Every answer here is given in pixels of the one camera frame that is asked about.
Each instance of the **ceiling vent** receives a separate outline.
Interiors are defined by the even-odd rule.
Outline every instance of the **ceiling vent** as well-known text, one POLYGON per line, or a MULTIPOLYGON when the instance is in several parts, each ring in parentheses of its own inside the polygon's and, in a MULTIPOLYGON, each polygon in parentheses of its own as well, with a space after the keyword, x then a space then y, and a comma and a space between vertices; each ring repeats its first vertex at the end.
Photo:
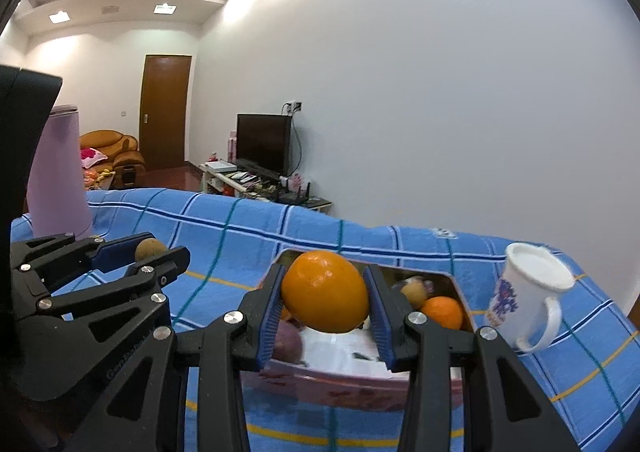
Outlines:
POLYGON ((103 15, 111 15, 113 13, 119 13, 119 12, 120 12, 119 6, 105 6, 102 8, 103 15))

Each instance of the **pink tumbler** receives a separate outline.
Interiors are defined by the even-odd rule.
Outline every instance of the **pink tumbler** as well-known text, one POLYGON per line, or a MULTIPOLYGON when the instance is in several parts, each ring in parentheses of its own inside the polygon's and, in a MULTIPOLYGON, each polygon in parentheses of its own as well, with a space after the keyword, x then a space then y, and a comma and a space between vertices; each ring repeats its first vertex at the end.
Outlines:
POLYGON ((56 105, 42 131, 27 185, 34 237, 93 233, 80 160, 78 108, 56 105))

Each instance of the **red floor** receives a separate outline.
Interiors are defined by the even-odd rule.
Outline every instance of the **red floor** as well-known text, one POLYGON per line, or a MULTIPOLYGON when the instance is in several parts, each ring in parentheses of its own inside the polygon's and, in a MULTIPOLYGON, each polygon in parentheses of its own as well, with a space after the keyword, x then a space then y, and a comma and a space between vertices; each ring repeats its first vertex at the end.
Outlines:
POLYGON ((199 192, 200 174, 192 167, 153 170, 140 176, 136 184, 141 188, 161 187, 199 192))

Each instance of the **wall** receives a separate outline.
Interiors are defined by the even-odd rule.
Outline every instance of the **wall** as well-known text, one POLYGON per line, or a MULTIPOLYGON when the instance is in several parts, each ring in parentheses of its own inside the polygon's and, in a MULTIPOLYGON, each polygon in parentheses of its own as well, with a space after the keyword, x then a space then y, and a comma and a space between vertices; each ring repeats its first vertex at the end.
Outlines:
POLYGON ((626 0, 230 0, 198 50, 191 161, 226 153, 238 112, 301 100, 334 215, 545 241, 629 309, 639 72, 626 0))
MULTIPOLYGON (((155 21, 70 28, 32 38, 26 65, 63 77, 57 103, 78 106, 81 133, 108 128, 137 137, 145 56, 190 54, 195 58, 199 33, 199 26, 155 21)), ((192 86, 193 62, 187 125, 192 86)))
POLYGON ((0 64, 21 67, 28 42, 28 36, 10 19, 0 34, 0 64))

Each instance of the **checkered cloth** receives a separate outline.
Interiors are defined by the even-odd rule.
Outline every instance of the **checkered cloth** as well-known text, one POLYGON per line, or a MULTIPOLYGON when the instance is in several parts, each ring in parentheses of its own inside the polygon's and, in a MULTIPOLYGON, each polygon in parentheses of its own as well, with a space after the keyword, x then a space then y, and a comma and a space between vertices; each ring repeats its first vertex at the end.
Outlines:
MULTIPOLYGON (((236 308, 287 248, 341 251, 347 258, 452 273, 477 324, 500 276, 505 248, 498 237, 442 229, 364 228, 300 207, 167 189, 88 193, 96 233, 116 239, 151 231, 169 246, 191 250, 189 271, 164 291, 177 331, 206 326, 236 308)), ((12 239, 31 236, 28 216, 14 221, 12 239)), ((577 284, 562 296, 564 325, 552 345, 522 356, 531 374, 584 451, 605 451, 640 398, 640 339, 620 309, 562 252, 577 284)), ((93 272, 63 291, 91 287, 122 274, 93 272)), ((191 370, 187 452, 196 451, 197 371, 191 370)), ((329 409, 247 388, 252 450, 392 451, 402 414, 329 409)), ((453 451, 463 449, 462 409, 452 415, 453 451)))

